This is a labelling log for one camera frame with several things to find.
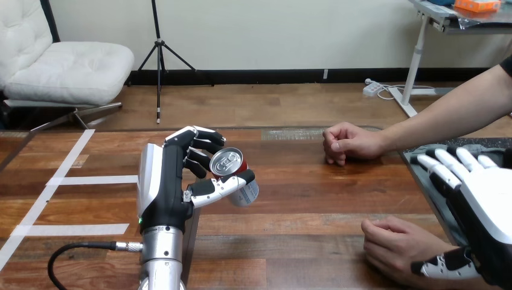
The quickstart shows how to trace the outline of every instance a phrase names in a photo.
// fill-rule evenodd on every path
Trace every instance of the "power strip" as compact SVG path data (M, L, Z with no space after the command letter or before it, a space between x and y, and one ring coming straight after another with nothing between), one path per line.
M377 82L372 82L363 89L363 94L367 95L369 97L375 97L379 93L379 91L382 90L383 88L384 88L383 85L381 85Z

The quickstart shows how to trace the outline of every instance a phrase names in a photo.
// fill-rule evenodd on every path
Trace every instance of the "chair cushion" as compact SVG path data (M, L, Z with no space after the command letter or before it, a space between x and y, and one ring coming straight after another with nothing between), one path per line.
M11 100L105 105L119 94L132 66L133 53L122 45L54 43L8 81L4 94Z
M0 0L0 91L52 41L40 0Z

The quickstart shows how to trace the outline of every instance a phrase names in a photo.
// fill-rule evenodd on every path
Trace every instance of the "white tape line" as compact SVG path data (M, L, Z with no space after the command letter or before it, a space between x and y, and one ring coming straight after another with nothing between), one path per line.
M136 175L85 176L52 178L46 185L123 184L137 183L137 181Z
M94 130L84 131L80 139L78 139L78 141L76 142L73 149L71 149L71 151L69 152L68 156L66 156L66 159L64 159L64 161L60 165L59 169L57 169L57 172L53 174L53 178L64 178L64 176L66 176L66 174L68 173L69 169L79 156L82 149L85 147L89 139L91 139L93 133ZM43 212L43 209L46 206L46 201L52 197L52 195L57 190L57 187L58 184L48 185L45 187L43 192L37 198L36 202L32 205L28 213L22 219L20 225L32 226L36 222L36 219L39 217L41 212ZM10 236L9 239L7 239L4 246L0 250L0 271L4 269L5 264L7 264L7 261L9 261L9 259L14 254L14 251L16 251L16 248L18 248L22 240L23 236Z
M114 236L124 234L129 225L18 225L11 236Z

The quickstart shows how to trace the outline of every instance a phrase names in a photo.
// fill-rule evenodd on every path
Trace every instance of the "red can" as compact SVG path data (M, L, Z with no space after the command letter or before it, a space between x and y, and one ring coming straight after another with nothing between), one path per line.
M233 175L249 169L242 152L236 148L225 148L218 151L210 161L210 170L216 179ZM231 203L238 207L246 207L256 200L260 188L256 181L246 184L236 192L229 195Z

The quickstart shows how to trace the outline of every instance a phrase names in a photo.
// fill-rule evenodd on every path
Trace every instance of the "light stand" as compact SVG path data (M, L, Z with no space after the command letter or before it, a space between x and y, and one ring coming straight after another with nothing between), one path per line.
M165 70L165 63L164 63L164 53L163 48L165 47L167 50L169 50L172 54L174 54L179 60L181 60L184 64L186 64L194 73L200 75L203 79L206 79L208 83L210 83L211 86L214 86L213 81L205 77L200 71L195 69L193 66L191 66L186 60L184 60L181 56L179 56L177 53L175 53L165 42L160 38L160 26L158 24L158 15L156 13L156 2L155 0L151 0L151 5L153 6L153 19L155 20L155 30L156 30L156 41L155 45L147 55L146 59L144 59L142 65L139 67L139 72L142 70L146 62L149 60L155 49L158 48L158 61L157 61L157 67L158 67L158 88L157 88L157 98L156 98L156 123L160 124L160 92L162 91L162 85L161 85L161 74L166 73Z

